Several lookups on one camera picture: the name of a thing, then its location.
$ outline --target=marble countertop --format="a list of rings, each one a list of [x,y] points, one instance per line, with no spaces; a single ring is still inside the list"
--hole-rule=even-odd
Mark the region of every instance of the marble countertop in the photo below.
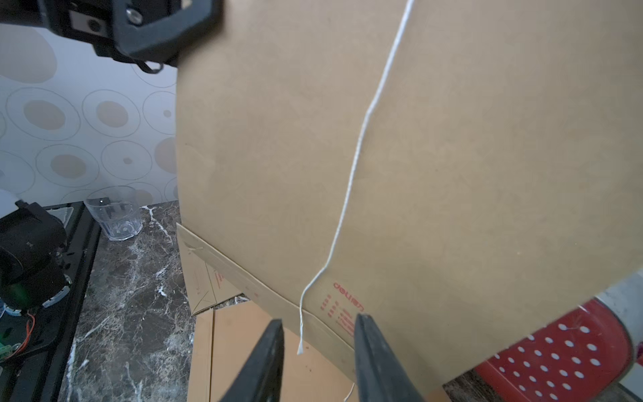
[[[141,209],[143,230],[101,236],[59,401],[184,401],[195,319],[181,272],[177,201]]]

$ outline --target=white string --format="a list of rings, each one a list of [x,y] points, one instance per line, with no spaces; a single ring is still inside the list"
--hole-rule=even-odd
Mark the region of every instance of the white string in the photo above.
[[[352,395],[352,393],[353,393],[353,388],[355,388],[355,383],[353,383],[353,386],[350,388],[349,394],[348,394],[348,395],[346,395],[346,397],[344,398],[344,402],[346,402],[346,401],[348,401],[348,400],[349,400],[350,396],[351,396],[351,395]]]
[[[393,65],[393,61],[395,60],[395,54],[397,53],[397,48],[400,45],[402,36],[404,35],[406,22],[408,21],[409,15],[411,14],[411,9],[413,8],[413,2],[414,0],[406,0],[406,7],[404,8],[402,21],[400,21],[400,25],[397,29],[397,35],[395,35],[395,40],[393,41],[393,46],[391,46],[391,50],[388,53],[388,59],[386,60],[386,65],[384,66],[382,77],[379,79],[379,85],[377,86],[377,91],[375,92],[375,96],[373,96],[373,100],[371,101],[370,106],[366,110],[366,114],[364,115],[364,120],[362,121],[362,126],[358,137],[358,144],[357,144],[357,147],[355,148],[355,155],[353,156],[353,164],[350,167],[349,184],[348,184],[348,187],[346,188],[346,195],[344,196],[344,205],[341,207],[340,221],[337,224],[337,229],[335,229],[335,237],[332,238],[331,250],[328,253],[328,258],[326,259],[326,263],[324,264],[324,266],[320,269],[319,272],[317,272],[317,275],[315,275],[314,278],[312,278],[312,281],[308,285],[306,285],[306,287],[303,289],[302,297],[299,299],[299,349],[297,350],[297,354],[303,353],[303,313],[302,313],[303,297],[305,296],[308,289],[311,288],[312,284],[315,283],[317,278],[320,277],[320,275],[326,270],[326,268],[328,268],[328,265],[331,263],[332,255],[335,252],[335,246],[337,245],[337,239],[340,236],[341,226],[343,225],[344,217],[346,216],[346,208],[349,205],[350,191],[352,190],[352,187],[353,187],[355,170],[357,170],[357,167],[358,167],[359,152],[361,151],[362,141],[364,140],[364,134],[366,134],[366,129],[368,128],[370,115],[373,114],[373,110],[375,110],[375,108],[377,107],[379,98],[382,95],[382,90],[384,89],[384,85],[386,84],[386,80],[388,79],[388,74],[391,71],[391,66]]]

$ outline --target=red plastic stool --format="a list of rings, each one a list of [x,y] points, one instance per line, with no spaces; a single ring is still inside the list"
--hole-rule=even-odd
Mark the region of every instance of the red plastic stool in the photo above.
[[[476,367],[507,402],[589,401],[632,362],[621,322],[591,300]]]

